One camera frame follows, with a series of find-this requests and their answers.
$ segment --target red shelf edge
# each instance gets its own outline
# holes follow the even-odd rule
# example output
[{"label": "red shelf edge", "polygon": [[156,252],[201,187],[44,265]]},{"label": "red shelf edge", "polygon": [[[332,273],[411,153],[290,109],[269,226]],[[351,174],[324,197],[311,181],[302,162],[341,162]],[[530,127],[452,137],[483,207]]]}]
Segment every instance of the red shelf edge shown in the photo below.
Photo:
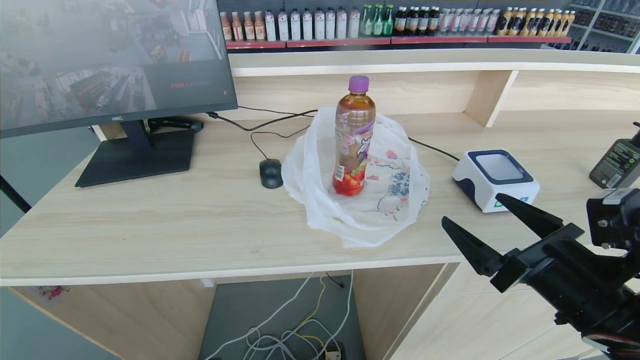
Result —
[{"label": "red shelf edge", "polygon": [[284,41],[228,41],[227,49],[283,49]]},{"label": "red shelf edge", "polygon": [[489,42],[559,42],[561,44],[569,44],[571,41],[572,39],[567,37],[512,37],[503,35],[492,35],[489,37]]},{"label": "red shelf edge", "polygon": [[455,44],[487,42],[487,37],[392,37],[391,44]]},{"label": "red shelf edge", "polygon": [[346,45],[389,45],[391,38],[346,38],[331,40],[289,40],[287,47],[322,47]]}]

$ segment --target black computer mouse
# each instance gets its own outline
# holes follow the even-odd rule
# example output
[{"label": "black computer mouse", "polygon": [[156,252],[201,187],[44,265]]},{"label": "black computer mouse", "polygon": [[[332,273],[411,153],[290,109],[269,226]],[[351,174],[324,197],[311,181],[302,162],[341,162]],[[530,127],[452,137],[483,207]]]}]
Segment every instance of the black computer mouse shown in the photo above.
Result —
[{"label": "black computer mouse", "polygon": [[264,159],[260,161],[260,182],[267,189],[277,189],[282,186],[282,164],[278,159]]}]

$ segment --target purple bottle cap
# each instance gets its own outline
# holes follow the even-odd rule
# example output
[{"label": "purple bottle cap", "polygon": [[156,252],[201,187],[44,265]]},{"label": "purple bottle cap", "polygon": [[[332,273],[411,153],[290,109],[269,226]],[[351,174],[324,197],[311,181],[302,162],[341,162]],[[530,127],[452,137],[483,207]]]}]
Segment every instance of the purple bottle cap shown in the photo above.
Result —
[{"label": "purple bottle cap", "polygon": [[369,78],[363,75],[354,75],[349,78],[350,92],[369,91]]}]

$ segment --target surveillance camera feed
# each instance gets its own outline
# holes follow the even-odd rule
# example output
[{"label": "surveillance camera feed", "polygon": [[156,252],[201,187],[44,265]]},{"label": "surveillance camera feed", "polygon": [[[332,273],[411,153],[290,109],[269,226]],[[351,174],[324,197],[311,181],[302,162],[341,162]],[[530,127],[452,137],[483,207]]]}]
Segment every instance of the surveillance camera feed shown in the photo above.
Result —
[{"label": "surveillance camera feed", "polygon": [[0,131],[236,102],[215,0],[3,0],[0,21]]}]

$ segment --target white plastic bag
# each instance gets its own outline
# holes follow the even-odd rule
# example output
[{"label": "white plastic bag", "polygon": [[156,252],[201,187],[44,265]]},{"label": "white plastic bag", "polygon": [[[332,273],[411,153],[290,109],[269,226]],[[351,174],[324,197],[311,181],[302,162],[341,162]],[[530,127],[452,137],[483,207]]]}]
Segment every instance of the white plastic bag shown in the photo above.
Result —
[{"label": "white plastic bag", "polygon": [[377,114],[365,187],[343,196],[332,185],[335,108],[320,109],[282,164],[289,195],[305,205],[307,224],[338,234],[345,247],[374,247],[414,223],[429,195],[429,174],[402,126]]}]

